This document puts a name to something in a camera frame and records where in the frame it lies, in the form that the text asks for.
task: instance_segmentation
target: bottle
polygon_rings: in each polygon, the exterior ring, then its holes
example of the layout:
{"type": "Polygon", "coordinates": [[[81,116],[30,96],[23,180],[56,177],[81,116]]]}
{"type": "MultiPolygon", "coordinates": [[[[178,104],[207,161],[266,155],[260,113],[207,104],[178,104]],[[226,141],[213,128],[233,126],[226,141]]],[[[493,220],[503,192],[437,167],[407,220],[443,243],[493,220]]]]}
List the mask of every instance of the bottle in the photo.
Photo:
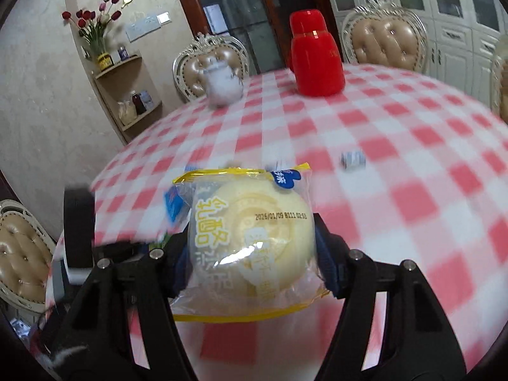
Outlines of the bottle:
{"type": "Polygon", "coordinates": [[[141,101],[141,97],[138,93],[136,93],[135,90],[130,92],[132,95],[132,103],[134,103],[134,106],[136,107],[136,113],[139,115],[142,115],[146,111],[146,107],[141,101]]]}
{"type": "Polygon", "coordinates": [[[152,96],[150,96],[146,90],[141,90],[141,92],[139,93],[139,97],[141,98],[141,101],[143,102],[147,110],[153,109],[154,104],[152,96]]]}
{"type": "Polygon", "coordinates": [[[319,10],[296,11],[290,16],[291,61],[298,91],[323,97],[344,90],[345,78],[339,49],[319,10]]]}

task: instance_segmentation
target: dining table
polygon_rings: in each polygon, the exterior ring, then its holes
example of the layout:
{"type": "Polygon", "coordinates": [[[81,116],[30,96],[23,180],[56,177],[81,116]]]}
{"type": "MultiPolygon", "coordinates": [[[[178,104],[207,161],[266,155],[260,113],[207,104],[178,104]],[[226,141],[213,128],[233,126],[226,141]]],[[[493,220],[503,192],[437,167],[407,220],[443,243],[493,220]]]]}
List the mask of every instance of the dining table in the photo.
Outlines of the dining table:
{"type": "MultiPolygon", "coordinates": [[[[291,168],[308,162],[311,204],[328,229],[375,261],[413,259],[450,320],[471,369],[508,320],[508,127],[489,108],[431,77],[344,64],[345,89],[298,93],[290,70],[244,80],[240,101],[206,98],[157,121],[95,178],[95,245],[175,232],[164,194],[186,167],[291,168]],[[365,165],[346,170],[344,153],[365,165]]],[[[63,237],[54,259],[64,256],[63,237]]],[[[54,302],[51,275],[46,303],[54,302]]],[[[378,294],[364,368],[377,364],[385,294],[378,294]]],[[[284,317],[178,322],[201,381],[313,380],[342,301],[328,295],[284,317]]],[[[130,315],[136,362],[147,366],[130,315]]]]}

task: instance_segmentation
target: plastic bag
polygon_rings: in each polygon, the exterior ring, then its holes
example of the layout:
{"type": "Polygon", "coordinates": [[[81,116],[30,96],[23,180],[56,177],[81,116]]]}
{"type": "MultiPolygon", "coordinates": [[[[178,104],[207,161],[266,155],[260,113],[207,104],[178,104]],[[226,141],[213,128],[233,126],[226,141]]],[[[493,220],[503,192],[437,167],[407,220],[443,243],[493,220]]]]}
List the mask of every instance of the plastic bag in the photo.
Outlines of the plastic bag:
{"type": "Polygon", "coordinates": [[[194,170],[175,179],[190,207],[187,288],[176,320],[279,317],[326,294],[318,278],[308,164],[292,170],[194,170]]]}

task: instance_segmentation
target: flower vase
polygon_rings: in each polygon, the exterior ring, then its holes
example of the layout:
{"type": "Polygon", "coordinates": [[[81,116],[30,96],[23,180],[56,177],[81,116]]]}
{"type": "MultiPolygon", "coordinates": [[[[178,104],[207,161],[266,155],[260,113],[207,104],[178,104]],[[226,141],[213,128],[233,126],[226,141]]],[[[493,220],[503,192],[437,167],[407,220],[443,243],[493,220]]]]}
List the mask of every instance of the flower vase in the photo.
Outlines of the flower vase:
{"type": "Polygon", "coordinates": [[[104,37],[97,37],[95,40],[92,40],[90,42],[90,49],[95,56],[98,68],[101,71],[104,71],[113,65],[113,59],[106,50],[104,37]]]}

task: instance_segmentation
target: wall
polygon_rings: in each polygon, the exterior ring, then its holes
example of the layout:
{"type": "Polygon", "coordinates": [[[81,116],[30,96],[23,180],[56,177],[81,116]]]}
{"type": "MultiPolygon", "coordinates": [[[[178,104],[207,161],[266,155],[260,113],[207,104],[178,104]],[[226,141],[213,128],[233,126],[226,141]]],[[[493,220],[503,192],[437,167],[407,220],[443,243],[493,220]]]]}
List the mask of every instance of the wall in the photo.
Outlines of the wall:
{"type": "Polygon", "coordinates": [[[50,234],[64,187],[90,183],[122,144],[90,86],[64,0],[18,0],[0,30],[0,168],[50,234]]]}
{"type": "MultiPolygon", "coordinates": [[[[88,10],[95,11],[98,10],[100,2],[101,0],[77,0],[80,8],[86,7],[88,10]]],[[[189,45],[192,33],[180,0],[133,0],[122,10],[122,16],[114,23],[108,36],[108,44],[114,61],[118,59],[116,50],[121,44],[125,45],[128,52],[139,51],[141,53],[164,103],[164,114],[183,104],[184,101],[173,82],[173,61],[189,45]],[[169,12],[172,22],[164,24],[160,29],[133,43],[129,43],[124,31],[126,24],[165,11],[169,12]]]]}

